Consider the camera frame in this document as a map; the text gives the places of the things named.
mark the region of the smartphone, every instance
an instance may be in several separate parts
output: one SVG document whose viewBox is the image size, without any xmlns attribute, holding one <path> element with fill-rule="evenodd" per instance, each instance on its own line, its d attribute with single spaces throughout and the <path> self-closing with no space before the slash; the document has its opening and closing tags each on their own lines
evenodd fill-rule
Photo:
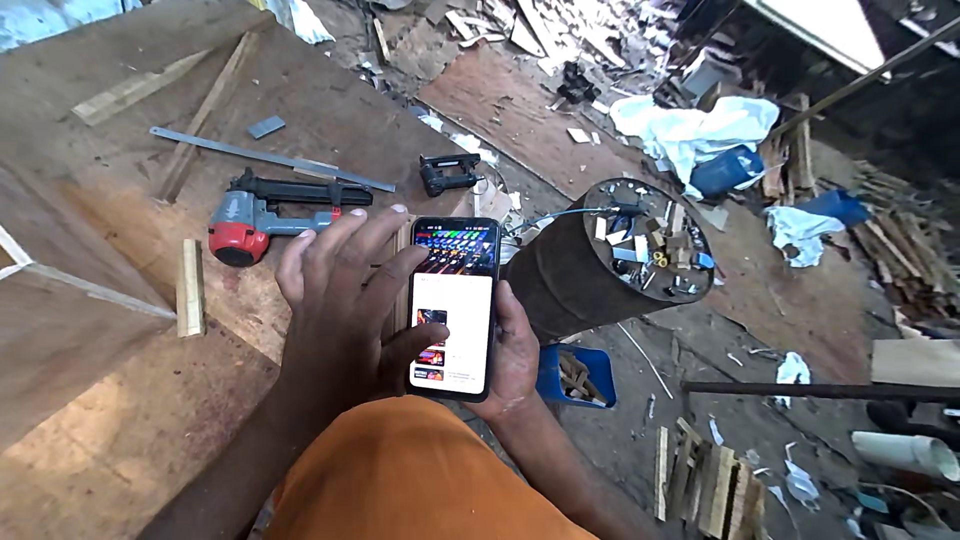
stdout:
<svg viewBox="0 0 960 540">
<path fill-rule="evenodd" d="M 422 217 L 411 235 L 410 243 L 430 253 L 410 276 L 410 326 L 439 323 L 450 336 L 410 364 L 407 392 L 482 402 L 490 391 L 500 225 L 481 217 Z"/>
</svg>

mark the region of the rusty metal cylinder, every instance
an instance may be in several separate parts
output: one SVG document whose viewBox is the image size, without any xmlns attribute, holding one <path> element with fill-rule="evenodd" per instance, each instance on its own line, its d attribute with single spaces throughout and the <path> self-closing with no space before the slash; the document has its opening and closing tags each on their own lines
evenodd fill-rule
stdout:
<svg viewBox="0 0 960 540">
<path fill-rule="evenodd" d="M 616 185 L 613 194 L 607 192 L 611 184 Z M 595 185 L 569 209 L 608 208 L 612 199 L 624 202 L 635 197 L 641 187 L 647 192 L 644 198 L 661 198 L 664 204 L 673 201 L 689 210 L 679 198 L 625 178 Z M 688 223 L 699 229 L 694 216 L 689 211 L 687 215 Z M 647 289 L 640 290 L 641 284 L 623 282 L 612 269 L 612 246 L 594 238 L 596 218 L 591 212 L 558 216 L 501 268 L 501 278 L 510 282 L 540 343 L 696 302 L 707 294 L 713 283 L 712 269 L 695 270 L 694 278 L 699 282 L 697 293 L 671 297 L 664 293 L 664 288 L 674 277 L 665 268 L 654 271 L 660 275 L 652 277 Z M 700 251 L 709 255 L 705 237 Z"/>
</svg>

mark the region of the metal ruler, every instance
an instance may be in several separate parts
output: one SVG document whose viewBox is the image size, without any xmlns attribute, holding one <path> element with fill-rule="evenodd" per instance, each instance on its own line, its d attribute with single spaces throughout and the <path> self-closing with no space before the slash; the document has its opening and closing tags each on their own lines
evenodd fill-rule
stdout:
<svg viewBox="0 0 960 540">
<path fill-rule="evenodd" d="M 247 150 L 246 148 L 240 148 L 239 146 L 233 146 L 232 144 L 226 144 L 225 142 L 217 142 L 215 140 L 210 140 L 208 138 L 200 138 L 198 136 L 182 134 L 180 132 L 170 131 L 164 128 L 159 128 L 157 126 L 153 126 L 153 128 L 150 128 L 150 133 L 154 135 L 162 136 L 165 138 L 169 138 L 172 140 L 193 144 L 195 146 L 201 146 L 203 148 L 208 148 L 210 150 L 216 150 L 218 152 L 226 152 L 228 154 L 233 154 L 236 156 L 243 156 L 244 158 L 250 158 L 251 160 L 269 161 L 270 163 L 277 163 L 279 165 L 288 165 L 291 167 L 298 167 L 301 169 L 306 169 L 308 171 L 325 174 L 327 176 L 342 178 L 344 180 L 349 180 L 351 182 L 356 182 L 358 184 L 368 185 L 376 189 L 390 191 L 391 193 L 396 191 L 396 186 L 393 184 L 383 184 L 381 182 L 377 182 L 376 180 L 370 180 L 369 178 L 362 177 L 358 174 L 349 173 L 343 169 L 334 169 L 332 167 L 326 167 L 310 160 L 301 160 L 300 158 L 287 158 L 286 156 L 280 156 L 278 154 L 270 154 L 268 152 L 257 152 L 255 150 Z"/>
</svg>

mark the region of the blue container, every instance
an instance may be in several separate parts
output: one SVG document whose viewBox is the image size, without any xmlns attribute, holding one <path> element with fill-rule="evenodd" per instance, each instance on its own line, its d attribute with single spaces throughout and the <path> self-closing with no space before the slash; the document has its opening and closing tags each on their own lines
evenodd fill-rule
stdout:
<svg viewBox="0 0 960 540">
<path fill-rule="evenodd" d="M 700 163 L 690 174 L 690 184 L 704 197 L 720 195 L 756 178 L 763 172 L 763 159 L 743 144 L 722 152 L 716 158 Z"/>
<path fill-rule="evenodd" d="M 609 402 L 607 406 L 581 400 L 571 400 L 564 395 L 560 385 L 560 351 L 570 351 L 590 370 L 588 380 Z M 545 402 L 564 405 L 588 406 L 592 408 L 613 408 L 616 405 L 616 390 L 613 389 L 613 369 L 610 357 L 599 349 L 585 349 L 575 345 L 555 343 L 540 349 L 540 368 L 537 371 L 537 392 Z"/>
<path fill-rule="evenodd" d="M 860 201 L 856 197 L 848 195 L 843 189 L 833 189 L 821 193 L 805 203 L 796 205 L 794 208 L 835 217 L 847 227 L 852 227 L 870 219 L 870 213 L 863 208 Z"/>
</svg>

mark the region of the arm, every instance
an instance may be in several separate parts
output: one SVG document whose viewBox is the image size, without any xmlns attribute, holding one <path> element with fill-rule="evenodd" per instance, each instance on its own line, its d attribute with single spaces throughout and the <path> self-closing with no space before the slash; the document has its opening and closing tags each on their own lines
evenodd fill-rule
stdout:
<svg viewBox="0 0 960 540">
<path fill-rule="evenodd" d="M 587 463 L 537 394 L 539 344 L 506 282 L 498 284 L 496 306 L 502 332 L 491 393 L 482 404 L 465 405 L 487 422 L 530 485 L 570 521 L 603 540 L 659 540 L 650 516 Z"/>
<path fill-rule="evenodd" d="M 443 325 L 418 325 L 381 345 L 394 298 L 426 258 L 405 248 L 363 280 L 372 259 L 409 219 L 406 208 L 368 221 L 344 214 L 323 233 L 295 238 L 276 271 L 293 317 L 276 384 L 224 451 L 170 501 L 141 539 L 234 538 L 287 470 L 341 413 L 379 389 L 386 368 L 409 364 L 442 341 Z"/>
</svg>

